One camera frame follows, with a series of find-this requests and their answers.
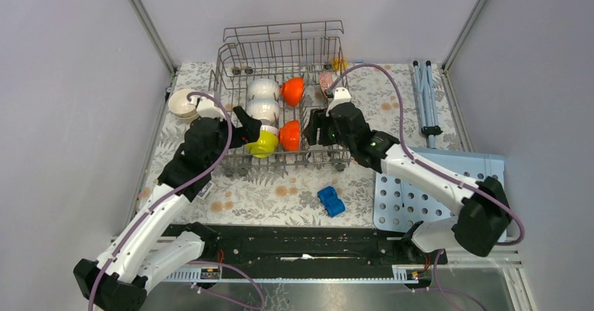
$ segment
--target blue block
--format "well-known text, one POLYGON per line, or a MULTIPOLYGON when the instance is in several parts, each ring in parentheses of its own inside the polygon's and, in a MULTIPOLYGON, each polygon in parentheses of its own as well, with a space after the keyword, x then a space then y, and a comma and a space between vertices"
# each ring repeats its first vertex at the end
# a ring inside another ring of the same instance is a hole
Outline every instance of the blue block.
POLYGON ((326 211, 328 211, 328 215, 331 218, 347 210, 343 201, 338 199, 336 190, 332 186, 328 186, 318 191, 317 197, 322 202, 322 205, 326 208, 326 211))

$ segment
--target red bowl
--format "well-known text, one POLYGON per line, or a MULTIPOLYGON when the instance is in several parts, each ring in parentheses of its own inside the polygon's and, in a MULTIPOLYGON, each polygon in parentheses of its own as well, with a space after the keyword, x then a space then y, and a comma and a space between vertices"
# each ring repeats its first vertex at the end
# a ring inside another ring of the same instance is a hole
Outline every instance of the red bowl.
POLYGON ((280 129, 280 144, 287 151, 299 150, 299 141, 301 140, 301 127, 298 120, 287 122, 280 129))
POLYGON ((301 102, 304 89, 302 78, 292 78, 282 84, 280 93, 289 106, 297 106, 301 102))

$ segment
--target dish rack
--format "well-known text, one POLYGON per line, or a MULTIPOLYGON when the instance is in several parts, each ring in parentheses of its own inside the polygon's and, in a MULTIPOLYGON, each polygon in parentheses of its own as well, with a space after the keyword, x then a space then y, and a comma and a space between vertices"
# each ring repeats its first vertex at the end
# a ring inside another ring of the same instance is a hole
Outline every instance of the dish rack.
MULTIPOLYGON (((251 81, 269 78, 281 85, 301 76, 305 84, 301 102, 292 107, 280 97, 276 126, 280 129, 285 123, 298 120, 303 133, 310 111, 328 105, 319 87, 319 73, 333 71, 334 60, 344 57, 339 34, 344 34, 341 20, 225 28, 224 45, 219 48, 216 68, 210 74, 209 91, 225 104, 233 123, 238 126, 232 108, 246 108, 247 86, 251 81)), ((337 68, 337 74, 345 69, 337 68)), ((341 83, 348 88, 346 77, 341 83)), ((299 151, 285 151, 279 145, 269 157, 256 158, 245 147, 235 148, 229 150, 221 166, 225 175, 232 177, 234 174, 247 176, 250 170, 259 171, 262 167, 286 171, 288 167, 331 165, 343 171, 350 160, 350 153, 342 146, 309 146, 301 135, 299 151)))

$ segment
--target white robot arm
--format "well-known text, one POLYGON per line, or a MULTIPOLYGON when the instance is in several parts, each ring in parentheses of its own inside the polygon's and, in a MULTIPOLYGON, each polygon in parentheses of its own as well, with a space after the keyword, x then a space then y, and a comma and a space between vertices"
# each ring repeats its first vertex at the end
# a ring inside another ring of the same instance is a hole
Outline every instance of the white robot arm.
POLYGON ((511 218, 475 191, 509 207, 501 183, 492 177, 478 181, 462 176, 409 151, 397 138, 371 130, 346 88, 336 88, 332 96, 328 109, 311 110, 304 133, 309 145, 340 144, 360 165, 406 180, 454 213, 436 222, 419 221, 408 231, 406 237, 419 251, 460 245, 477 256, 487 256, 511 218))
MULTIPOLYGON (((91 297, 92 286, 99 280, 93 303, 105 311, 138 310, 147 293, 177 268, 203 254, 212 255, 213 249, 208 244, 213 243, 216 233, 199 223, 186 225, 175 241, 149 254, 173 218, 211 186, 210 174, 169 197, 166 195, 211 167, 223 153, 228 139, 222 110, 206 97, 199 102, 194 99, 193 103, 199 118, 190 124, 184 143, 158 177, 158 185, 147 203, 96 260, 82 259, 74 268, 74 276, 86 298, 91 297)), ((233 126, 230 147, 256 141, 261 121, 249 117, 241 107, 233 110, 242 127, 233 126)))

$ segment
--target yellow bowl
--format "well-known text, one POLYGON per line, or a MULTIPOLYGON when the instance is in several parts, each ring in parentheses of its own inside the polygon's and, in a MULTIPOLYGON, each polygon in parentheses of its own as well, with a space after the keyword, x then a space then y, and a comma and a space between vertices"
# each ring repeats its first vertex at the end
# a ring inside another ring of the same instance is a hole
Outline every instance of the yellow bowl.
POLYGON ((254 143, 245 144, 245 148, 256 158, 266 158, 275 152, 278 146, 278 137, 275 134, 260 130, 260 137, 254 143))
POLYGON ((344 58, 337 57, 336 59, 332 60, 332 69, 335 71, 344 71, 348 64, 349 63, 344 58))

